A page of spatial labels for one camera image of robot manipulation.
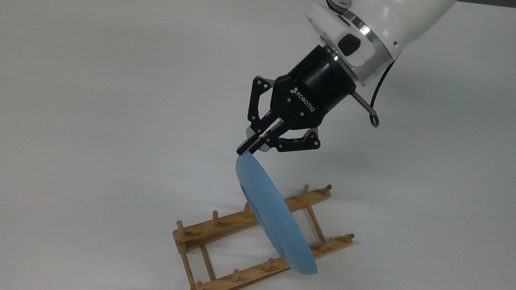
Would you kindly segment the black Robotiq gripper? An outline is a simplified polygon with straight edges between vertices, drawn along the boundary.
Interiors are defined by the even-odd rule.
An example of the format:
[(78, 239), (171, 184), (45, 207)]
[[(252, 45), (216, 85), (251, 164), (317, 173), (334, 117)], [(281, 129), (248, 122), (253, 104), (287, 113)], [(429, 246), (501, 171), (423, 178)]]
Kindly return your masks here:
[[(323, 48), (315, 47), (286, 75), (276, 80), (257, 76), (251, 87), (247, 138), (237, 148), (246, 152), (298, 152), (321, 147), (318, 126), (347, 95), (356, 90), (349, 74)], [(269, 110), (261, 115), (261, 97), (272, 91)], [(305, 132), (300, 137), (283, 135), (290, 130)]]

